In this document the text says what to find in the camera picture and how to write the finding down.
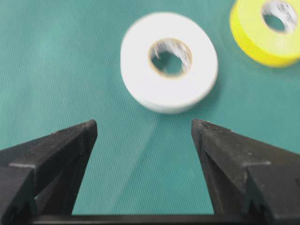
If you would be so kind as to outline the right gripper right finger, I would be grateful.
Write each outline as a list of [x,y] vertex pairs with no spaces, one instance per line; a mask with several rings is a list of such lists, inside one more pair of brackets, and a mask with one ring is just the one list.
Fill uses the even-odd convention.
[[200,119],[191,135],[215,214],[299,224],[299,154]]

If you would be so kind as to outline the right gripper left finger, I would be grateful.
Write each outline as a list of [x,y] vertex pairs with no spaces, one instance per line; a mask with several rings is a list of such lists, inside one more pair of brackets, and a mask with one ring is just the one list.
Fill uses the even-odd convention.
[[0,222],[70,215],[98,135],[95,120],[0,152]]

